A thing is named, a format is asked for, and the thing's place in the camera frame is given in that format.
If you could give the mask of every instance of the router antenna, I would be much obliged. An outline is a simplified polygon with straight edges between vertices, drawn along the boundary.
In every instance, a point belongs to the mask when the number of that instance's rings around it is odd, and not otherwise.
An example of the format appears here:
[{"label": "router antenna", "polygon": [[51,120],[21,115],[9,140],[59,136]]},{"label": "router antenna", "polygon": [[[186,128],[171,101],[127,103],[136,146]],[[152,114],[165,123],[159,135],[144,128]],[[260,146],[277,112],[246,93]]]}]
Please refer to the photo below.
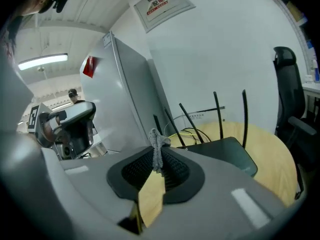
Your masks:
[{"label": "router antenna", "polygon": [[201,143],[205,143],[205,142],[204,142],[204,139],[201,137],[201,135],[199,134],[197,128],[195,127],[194,122],[192,122],[190,116],[188,115],[187,111],[185,110],[184,106],[182,106],[181,103],[179,103],[179,106],[180,106],[180,108],[182,109],[183,113],[185,114],[186,118],[189,120],[190,124],[192,125],[192,127],[193,127],[196,135],[198,135],[198,138],[199,138],[200,142],[201,142]]},{"label": "router antenna", "polygon": [[244,134],[243,134],[243,143],[242,147],[246,148],[247,135],[248,135],[248,103],[246,90],[242,91],[243,106],[244,106]]},{"label": "router antenna", "polygon": [[153,118],[154,118],[154,121],[155,121],[156,128],[158,129],[159,133],[161,135],[163,135],[161,127],[160,127],[160,123],[159,123],[159,120],[158,120],[158,117],[155,114],[153,114]]},{"label": "router antenna", "polygon": [[219,118],[219,128],[220,128],[220,140],[224,138],[224,130],[222,128],[222,122],[221,122],[221,113],[220,113],[220,106],[219,106],[219,101],[218,101],[218,96],[217,93],[214,91],[214,100],[215,100],[215,105],[216,109],[218,111],[218,118]]},{"label": "router antenna", "polygon": [[169,120],[170,120],[170,122],[171,122],[171,124],[172,124],[172,126],[173,126],[173,128],[174,128],[174,130],[175,130],[176,135],[178,135],[178,138],[179,138],[182,146],[185,147],[186,144],[184,143],[184,140],[181,138],[181,135],[180,135],[180,133],[178,132],[178,129],[177,129],[176,125],[175,125],[174,120],[172,119],[171,115],[169,114],[169,112],[168,112],[168,110],[167,110],[166,108],[164,108],[164,111],[165,111],[166,115],[168,116],[168,118],[169,118]]}]

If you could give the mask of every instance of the white sticker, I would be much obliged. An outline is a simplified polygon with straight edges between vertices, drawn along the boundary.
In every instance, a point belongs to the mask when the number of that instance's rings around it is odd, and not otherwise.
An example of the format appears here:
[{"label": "white sticker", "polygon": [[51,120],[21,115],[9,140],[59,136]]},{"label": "white sticker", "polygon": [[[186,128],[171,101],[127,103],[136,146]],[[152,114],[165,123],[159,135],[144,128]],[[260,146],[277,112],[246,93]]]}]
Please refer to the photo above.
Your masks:
[{"label": "white sticker", "polygon": [[111,37],[110,37],[110,32],[108,32],[103,37],[103,47],[104,47],[104,49],[107,49],[110,45],[111,45]]},{"label": "white sticker", "polygon": [[31,109],[29,122],[28,122],[28,129],[35,129],[36,127],[36,120],[37,120],[37,114],[38,114],[39,105],[34,106]]},{"label": "white sticker", "polygon": [[157,9],[166,5],[168,2],[169,2],[169,0],[153,0],[153,1],[151,1],[148,5],[148,11],[146,12],[146,15],[152,14]]},{"label": "white sticker", "polygon": [[254,228],[260,229],[271,221],[271,218],[259,207],[246,192],[244,188],[238,188],[231,192],[231,195],[240,206],[246,217],[250,220]]},{"label": "white sticker", "polygon": [[89,171],[89,168],[85,165],[80,166],[80,167],[76,167],[76,168],[72,168],[72,169],[67,169],[65,170],[65,173],[68,175],[72,175],[72,174],[80,174],[83,172]]}]

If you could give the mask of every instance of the gray rope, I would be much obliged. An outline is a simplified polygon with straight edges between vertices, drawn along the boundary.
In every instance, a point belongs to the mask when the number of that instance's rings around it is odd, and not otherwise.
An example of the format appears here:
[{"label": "gray rope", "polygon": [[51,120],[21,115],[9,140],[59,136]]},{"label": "gray rope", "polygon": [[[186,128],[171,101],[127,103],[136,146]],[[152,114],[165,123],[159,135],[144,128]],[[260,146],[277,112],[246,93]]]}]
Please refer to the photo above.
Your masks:
[{"label": "gray rope", "polygon": [[153,150],[153,160],[152,160],[152,166],[153,170],[156,171],[157,173],[161,173],[161,169],[164,166],[164,162],[162,160],[162,155],[161,155],[161,147],[163,145],[169,145],[171,144],[170,139],[162,136],[160,132],[153,128],[149,132],[148,136],[149,142],[151,146],[154,148]]}]

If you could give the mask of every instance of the wooden round table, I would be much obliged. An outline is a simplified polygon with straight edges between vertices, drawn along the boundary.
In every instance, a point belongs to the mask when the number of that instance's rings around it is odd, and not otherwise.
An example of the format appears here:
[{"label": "wooden round table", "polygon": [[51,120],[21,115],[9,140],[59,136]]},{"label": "wooden round table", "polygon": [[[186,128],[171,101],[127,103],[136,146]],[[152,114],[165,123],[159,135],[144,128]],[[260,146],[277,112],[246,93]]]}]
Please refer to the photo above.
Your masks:
[{"label": "wooden round table", "polygon": [[[235,137],[241,144],[244,137],[244,123],[223,122],[223,137]],[[220,139],[219,123],[211,122],[198,125],[212,141]],[[193,145],[195,140],[191,136],[182,135],[186,146]],[[181,147],[178,137],[170,138],[172,147]],[[297,171],[291,153],[277,136],[263,129],[249,124],[245,150],[258,167],[254,179],[276,194],[282,202],[289,206],[295,201],[297,189]]]}]

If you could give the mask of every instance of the white desk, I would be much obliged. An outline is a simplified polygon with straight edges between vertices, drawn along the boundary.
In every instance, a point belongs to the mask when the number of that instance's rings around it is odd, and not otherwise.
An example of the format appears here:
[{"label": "white desk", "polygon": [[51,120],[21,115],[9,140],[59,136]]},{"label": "white desk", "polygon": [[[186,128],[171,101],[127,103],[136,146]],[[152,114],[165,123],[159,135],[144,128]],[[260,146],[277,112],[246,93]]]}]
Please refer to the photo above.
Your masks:
[{"label": "white desk", "polygon": [[306,95],[320,99],[320,83],[304,83],[302,85],[303,91]]}]

